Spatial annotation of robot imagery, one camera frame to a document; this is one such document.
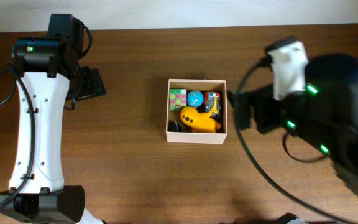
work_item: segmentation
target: cardboard box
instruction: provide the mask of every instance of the cardboard box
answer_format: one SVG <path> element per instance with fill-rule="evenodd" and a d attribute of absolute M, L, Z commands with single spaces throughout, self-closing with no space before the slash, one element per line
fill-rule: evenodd
<path fill-rule="evenodd" d="M 223 133 L 178 133 L 168 131 L 168 114 L 170 112 L 169 99 L 170 89 L 187 89 L 198 91 L 219 91 L 222 93 L 222 120 Z M 165 124 L 168 142 L 180 143 L 204 143 L 204 144 L 223 144 L 227 136 L 227 98 L 226 81 L 224 80 L 181 80 L 169 79 L 167 91 L 167 123 Z"/>

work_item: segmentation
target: yellow plush toy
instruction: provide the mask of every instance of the yellow plush toy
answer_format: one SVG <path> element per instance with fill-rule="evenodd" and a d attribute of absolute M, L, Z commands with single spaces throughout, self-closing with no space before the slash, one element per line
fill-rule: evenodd
<path fill-rule="evenodd" d="M 216 110 L 216 99 L 213 108 L 208 113 L 199 113 L 196 108 L 187 106 L 180 112 L 180 120 L 190 126 L 194 133 L 216 133 L 222 125 L 211 118 L 214 109 Z"/>

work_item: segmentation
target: white background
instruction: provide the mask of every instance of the white background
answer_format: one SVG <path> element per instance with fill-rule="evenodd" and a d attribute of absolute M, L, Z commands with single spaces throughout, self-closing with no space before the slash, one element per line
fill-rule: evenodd
<path fill-rule="evenodd" d="M 358 23 L 358 0 L 0 0 L 0 32 L 47 30 L 51 13 L 90 29 Z"/>

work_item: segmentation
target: brown table surface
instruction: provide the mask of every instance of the brown table surface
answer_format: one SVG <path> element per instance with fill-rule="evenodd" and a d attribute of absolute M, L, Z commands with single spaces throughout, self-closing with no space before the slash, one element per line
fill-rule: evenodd
<path fill-rule="evenodd" d="M 62 167 L 65 185 L 82 185 L 86 207 L 108 223 L 219 223 L 273 218 L 287 212 L 326 220 L 271 187 L 246 157 L 234 132 L 232 108 L 223 145 L 169 144 L 165 137 L 169 78 L 226 80 L 235 89 L 264 47 L 298 37 L 309 58 L 341 52 L 358 58 L 358 24 L 225 27 L 159 30 L 95 30 L 80 62 L 98 68 L 107 95 L 64 111 Z M 18 37 L 0 34 L 0 71 Z M 272 82 L 268 69 L 248 89 Z M 12 77 L 0 79 L 0 99 Z M 6 190 L 16 157 L 19 100 L 0 107 L 0 191 Z M 284 189 L 333 214 L 358 221 L 358 198 L 329 161 L 301 164 L 282 149 L 283 130 L 244 131 L 261 166 Z M 288 142 L 301 158 L 318 152 L 299 139 Z M 0 223 L 12 223 L 0 214 Z"/>

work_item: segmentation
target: pink and green cube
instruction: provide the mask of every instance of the pink and green cube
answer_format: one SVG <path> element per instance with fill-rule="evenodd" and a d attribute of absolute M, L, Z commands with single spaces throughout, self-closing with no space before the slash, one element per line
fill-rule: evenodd
<path fill-rule="evenodd" d="M 187 92 L 186 90 L 171 89 L 169 94 L 169 108 L 170 110 L 177 110 L 187 106 Z"/>

